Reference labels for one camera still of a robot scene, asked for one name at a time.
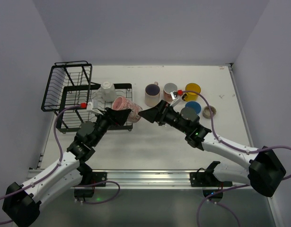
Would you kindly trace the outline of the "pink mug purple interior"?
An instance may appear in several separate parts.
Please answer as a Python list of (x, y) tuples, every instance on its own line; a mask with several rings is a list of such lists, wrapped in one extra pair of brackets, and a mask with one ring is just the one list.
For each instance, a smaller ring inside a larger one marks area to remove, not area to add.
[(160, 100), (160, 87), (158, 82), (148, 84), (145, 87), (145, 104), (149, 107), (154, 107)]

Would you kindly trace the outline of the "speckled beige ceramic cup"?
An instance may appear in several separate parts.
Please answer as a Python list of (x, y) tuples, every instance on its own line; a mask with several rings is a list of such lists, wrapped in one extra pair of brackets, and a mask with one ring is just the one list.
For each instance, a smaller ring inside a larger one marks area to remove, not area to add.
[(216, 113), (217, 113), (217, 111), (216, 111), (215, 107), (213, 107), (213, 106), (206, 106), (202, 110), (202, 115), (206, 119), (211, 119), (212, 117), (214, 117), (216, 115)]

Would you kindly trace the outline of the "salmon floral mug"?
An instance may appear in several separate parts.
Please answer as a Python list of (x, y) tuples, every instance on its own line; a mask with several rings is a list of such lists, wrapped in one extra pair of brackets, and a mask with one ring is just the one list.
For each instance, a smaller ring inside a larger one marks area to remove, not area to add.
[(167, 83), (164, 87), (163, 87), (163, 97), (164, 100), (167, 102), (172, 102), (172, 96), (171, 96), (171, 92), (177, 91), (177, 85), (174, 83)]

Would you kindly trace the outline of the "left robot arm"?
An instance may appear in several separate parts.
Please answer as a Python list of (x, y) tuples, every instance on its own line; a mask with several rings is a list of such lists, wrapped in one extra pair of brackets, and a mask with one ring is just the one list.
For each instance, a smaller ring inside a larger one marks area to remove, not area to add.
[(19, 227), (28, 227), (38, 218), (40, 208), (63, 191), (80, 184), (91, 168), (86, 161), (94, 147), (112, 126), (123, 126), (131, 110), (106, 108), (95, 122), (80, 125), (74, 141), (59, 159), (33, 178), (18, 184), (13, 182), (3, 196), (3, 211)]

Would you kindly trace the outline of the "yellow mug black handle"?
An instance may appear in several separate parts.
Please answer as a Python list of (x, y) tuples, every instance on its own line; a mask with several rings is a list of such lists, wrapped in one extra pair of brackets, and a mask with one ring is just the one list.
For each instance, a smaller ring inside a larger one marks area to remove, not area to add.
[(188, 91), (183, 94), (182, 100), (189, 102), (189, 101), (196, 101), (198, 98), (198, 94), (201, 92), (201, 87), (196, 83), (189, 83), (185, 87), (185, 91)]

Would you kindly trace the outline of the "light blue plastic cup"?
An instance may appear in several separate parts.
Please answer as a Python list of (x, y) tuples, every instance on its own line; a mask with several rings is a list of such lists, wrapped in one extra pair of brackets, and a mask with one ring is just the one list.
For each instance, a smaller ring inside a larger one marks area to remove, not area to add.
[(189, 101), (185, 104), (185, 107), (192, 108), (197, 114), (199, 114), (202, 110), (201, 105), (196, 101)]

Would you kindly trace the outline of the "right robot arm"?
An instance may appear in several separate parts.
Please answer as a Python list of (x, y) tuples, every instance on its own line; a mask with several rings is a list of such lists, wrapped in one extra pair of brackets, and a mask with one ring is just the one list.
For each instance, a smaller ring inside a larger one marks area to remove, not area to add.
[(160, 101), (155, 107), (140, 111), (138, 115), (150, 123), (169, 125), (185, 135), (185, 140), (193, 148), (220, 155), (236, 164), (230, 168), (219, 162), (209, 171), (217, 180), (232, 181), (250, 185), (265, 197), (272, 197), (286, 170), (275, 152), (264, 147), (244, 146), (213, 134), (212, 130), (200, 124), (199, 115), (192, 108), (174, 110), (166, 101)]

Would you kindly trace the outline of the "pink ghost pattern mug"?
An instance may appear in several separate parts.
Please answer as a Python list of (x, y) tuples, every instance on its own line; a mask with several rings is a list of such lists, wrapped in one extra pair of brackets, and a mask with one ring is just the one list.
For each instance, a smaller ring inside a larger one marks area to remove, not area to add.
[(124, 96), (119, 96), (115, 99), (112, 109), (116, 111), (130, 109), (131, 112), (127, 119), (130, 123), (137, 123), (141, 119), (139, 112), (143, 110), (138, 104)]

